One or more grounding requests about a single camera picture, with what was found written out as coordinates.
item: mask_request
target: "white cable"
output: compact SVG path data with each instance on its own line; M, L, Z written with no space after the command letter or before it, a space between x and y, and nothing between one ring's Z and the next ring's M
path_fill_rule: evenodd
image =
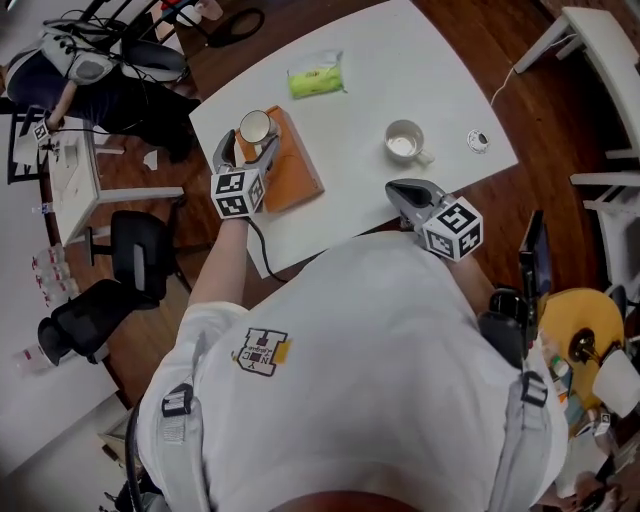
M554 46L558 46L559 44L564 43L565 41L567 41L568 39L573 39L574 37L576 37L578 34L569 34L566 37L563 37L562 39L560 39L560 41L557 41L553 44L550 44L549 46L547 46L542 53L546 52L547 50L553 48ZM502 89L504 89L507 86L507 82L509 81L509 78L511 78L511 75L513 75L513 72L516 70L516 67L513 66L510 70L509 73L507 74L507 78L504 79L504 83L502 84L502 87L500 87L500 89L498 89L494 94L493 97L491 98L491 101L489 102L489 105L491 105L493 107L493 102L496 100L496 97L498 96L498 93L500 91L502 91Z

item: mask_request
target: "green packet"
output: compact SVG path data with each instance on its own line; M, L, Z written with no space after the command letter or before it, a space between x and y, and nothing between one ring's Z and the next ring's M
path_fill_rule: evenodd
M288 82L295 99L344 90L341 51L328 50L311 55L289 69Z

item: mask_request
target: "wooden round table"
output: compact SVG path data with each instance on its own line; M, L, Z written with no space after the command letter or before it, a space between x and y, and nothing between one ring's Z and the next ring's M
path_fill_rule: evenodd
M569 359L569 345L581 329L591 329L595 334L595 350L602 356L614 341L624 346L624 324L615 302L604 293L588 288L576 288L549 297L540 321L545 335L558 344L560 356L573 369L572 389L586 409L597 406L600 400L592 388L600 367L589 360L587 364Z

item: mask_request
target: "pack of water bottles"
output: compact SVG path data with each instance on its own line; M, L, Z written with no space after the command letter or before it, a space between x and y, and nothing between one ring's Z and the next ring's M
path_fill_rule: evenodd
M31 267L42 290L47 307L56 308L80 294L78 283L71 277L64 249L57 244L34 256Z

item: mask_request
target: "strap buckle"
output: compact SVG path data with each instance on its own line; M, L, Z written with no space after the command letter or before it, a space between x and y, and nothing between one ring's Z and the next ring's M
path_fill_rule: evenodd
M183 383L162 399L162 416L174 418L191 414L193 386Z
M534 371L522 375L522 401L536 407L544 407L547 403L549 390L544 380Z

